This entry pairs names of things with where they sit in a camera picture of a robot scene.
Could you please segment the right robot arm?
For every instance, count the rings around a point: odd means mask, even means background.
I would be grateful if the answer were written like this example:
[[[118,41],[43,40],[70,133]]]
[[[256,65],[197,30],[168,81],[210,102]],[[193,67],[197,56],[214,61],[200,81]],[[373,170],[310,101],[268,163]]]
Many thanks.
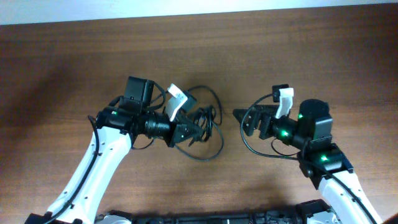
[[[282,153],[278,159],[298,161],[303,175],[321,192],[341,223],[382,223],[364,194],[354,167],[332,141],[333,118],[328,103],[309,99],[300,104],[296,120],[277,116],[275,105],[256,101],[248,109],[233,110],[242,138],[258,129],[260,139],[278,139],[298,149],[294,156]]]

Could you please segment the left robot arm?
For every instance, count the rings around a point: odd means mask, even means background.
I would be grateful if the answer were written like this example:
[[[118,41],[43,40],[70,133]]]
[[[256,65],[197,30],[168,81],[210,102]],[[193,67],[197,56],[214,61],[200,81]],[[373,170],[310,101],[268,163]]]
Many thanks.
[[[152,106],[156,86],[152,80],[129,77],[124,94],[89,118],[93,137],[75,173],[47,212],[31,213],[27,223],[94,223],[114,172],[141,134],[162,139],[168,147],[200,139],[202,129],[184,115],[196,99],[187,90],[170,85],[160,92],[171,98]]]

